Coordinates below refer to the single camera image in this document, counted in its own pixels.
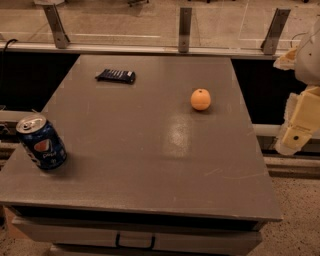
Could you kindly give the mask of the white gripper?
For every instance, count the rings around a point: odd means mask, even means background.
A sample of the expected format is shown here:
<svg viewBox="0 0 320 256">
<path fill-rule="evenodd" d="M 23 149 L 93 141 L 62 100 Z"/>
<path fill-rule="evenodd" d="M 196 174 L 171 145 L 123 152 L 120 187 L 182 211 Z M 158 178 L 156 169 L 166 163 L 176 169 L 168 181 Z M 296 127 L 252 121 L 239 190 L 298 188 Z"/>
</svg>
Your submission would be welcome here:
<svg viewBox="0 0 320 256">
<path fill-rule="evenodd" d="M 298 48 L 281 55 L 273 66 L 284 71 L 295 69 L 296 79 L 309 85 L 300 94 L 289 95 L 284 123 L 276 136 L 276 151 L 293 155 L 320 129 L 320 19 L 304 35 Z"/>
</svg>

